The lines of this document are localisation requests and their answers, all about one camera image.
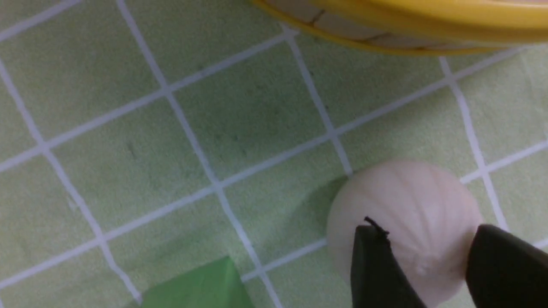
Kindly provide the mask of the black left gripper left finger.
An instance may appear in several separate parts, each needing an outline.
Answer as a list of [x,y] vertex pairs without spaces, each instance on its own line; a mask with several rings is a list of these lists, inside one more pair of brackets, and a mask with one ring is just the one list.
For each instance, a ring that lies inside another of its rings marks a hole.
[[373,219],[355,228],[350,285],[354,308],[424,308],[391,249],[389,232]]

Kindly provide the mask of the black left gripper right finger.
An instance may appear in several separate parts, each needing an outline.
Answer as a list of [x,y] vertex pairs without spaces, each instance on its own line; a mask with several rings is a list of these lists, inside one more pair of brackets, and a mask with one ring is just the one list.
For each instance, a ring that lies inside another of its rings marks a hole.
[[468,254],[466,283],[476,308],[545,308],[548,255],[497,226],[482,224]]

